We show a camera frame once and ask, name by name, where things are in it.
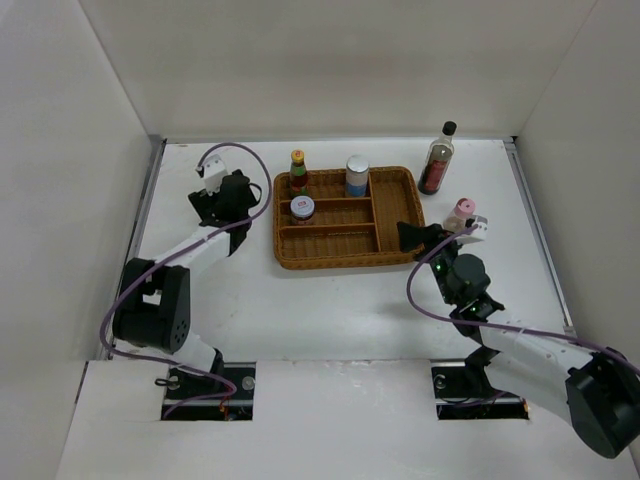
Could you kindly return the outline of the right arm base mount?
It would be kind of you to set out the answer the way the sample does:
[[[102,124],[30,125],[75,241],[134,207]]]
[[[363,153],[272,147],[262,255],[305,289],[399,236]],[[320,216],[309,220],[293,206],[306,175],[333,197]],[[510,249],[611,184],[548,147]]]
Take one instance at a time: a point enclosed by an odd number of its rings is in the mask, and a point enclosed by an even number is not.
[[[464,360],[431,364],[432,385],[439,420],[528,420],[527,402],[489,384],[484,368],[497,353],[480,347]]]

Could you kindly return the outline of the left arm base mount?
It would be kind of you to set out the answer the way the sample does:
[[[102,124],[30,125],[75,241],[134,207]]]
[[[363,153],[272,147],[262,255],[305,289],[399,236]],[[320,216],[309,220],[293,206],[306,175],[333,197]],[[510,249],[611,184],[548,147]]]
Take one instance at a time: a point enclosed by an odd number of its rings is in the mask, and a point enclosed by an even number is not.
[[[221,373],[236,387],[233,394],[220,382],[171,368],[154,384],[163,389],[164,421],[251,421],[256,389],[255,363],[225,363]]]

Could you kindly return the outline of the yellow cap sauce bottle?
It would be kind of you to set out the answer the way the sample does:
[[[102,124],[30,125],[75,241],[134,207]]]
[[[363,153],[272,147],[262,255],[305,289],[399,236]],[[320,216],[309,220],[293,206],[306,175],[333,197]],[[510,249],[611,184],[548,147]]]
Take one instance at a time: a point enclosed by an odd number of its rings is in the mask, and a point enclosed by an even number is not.
[[[289,186],[291,196],[308,195],[308,172],[305,164],[305,154],[302,150],[296,149],[291,152],[291,164],[289,170]]]

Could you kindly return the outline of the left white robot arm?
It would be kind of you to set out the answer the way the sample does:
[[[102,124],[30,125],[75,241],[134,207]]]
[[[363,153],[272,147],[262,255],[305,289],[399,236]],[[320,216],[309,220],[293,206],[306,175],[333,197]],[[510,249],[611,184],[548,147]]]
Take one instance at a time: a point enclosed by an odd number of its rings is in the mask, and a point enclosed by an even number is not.
[[[195,244],[190,252],[162,266],[158,259],[134,258],[124,271],[122,290],[149,273],[117,307],[112,331],[116,339],[154,350],[182,367],[195,368],[190,386],[206,399],[224,387],[222,353],[191,328],[191,286],[196,276],[238,250],[251,227],[249,210],[259,200],[241,170],[222,169],[205,188],[188,196],[200,217],[195,232],[169,250],[168,257]]]

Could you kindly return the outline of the white lid chili jar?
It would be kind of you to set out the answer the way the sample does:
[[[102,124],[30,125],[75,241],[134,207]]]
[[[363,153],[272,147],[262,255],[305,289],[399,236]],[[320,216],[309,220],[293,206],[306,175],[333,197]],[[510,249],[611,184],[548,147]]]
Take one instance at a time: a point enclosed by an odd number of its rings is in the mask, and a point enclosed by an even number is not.
[[[308,225],[313,222],[315,213],[314,200],[306,195],[299,195],[290,203],[290,214],[293,225]]]

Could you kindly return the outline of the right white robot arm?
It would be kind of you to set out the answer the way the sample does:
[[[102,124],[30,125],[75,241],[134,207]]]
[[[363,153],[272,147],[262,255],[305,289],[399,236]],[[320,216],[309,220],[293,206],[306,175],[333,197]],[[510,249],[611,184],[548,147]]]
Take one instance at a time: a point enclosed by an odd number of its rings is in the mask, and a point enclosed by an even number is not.
[[[513,394],[570,425],[598,455],[613,459],[639,437],[639,369],[622,353],[591,341],[528,327],[488,293],[484,262],[460,249],[480,225],[453,233],[439,224],[398,222],[400,249],[428,265],[443,301],[445,322],[478,344],[465,361],[473,394]]]

